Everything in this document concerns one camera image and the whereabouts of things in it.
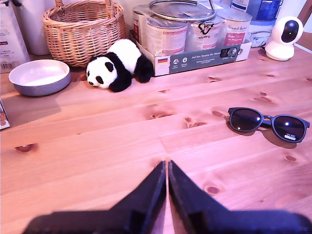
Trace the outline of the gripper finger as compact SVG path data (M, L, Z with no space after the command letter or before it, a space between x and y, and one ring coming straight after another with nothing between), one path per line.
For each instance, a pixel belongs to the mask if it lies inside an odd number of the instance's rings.
M166 162L161 161L127 196L107 211L103 234L149 234L166 197Z
M189 234L233 234L230 211L169 161L169 194Z

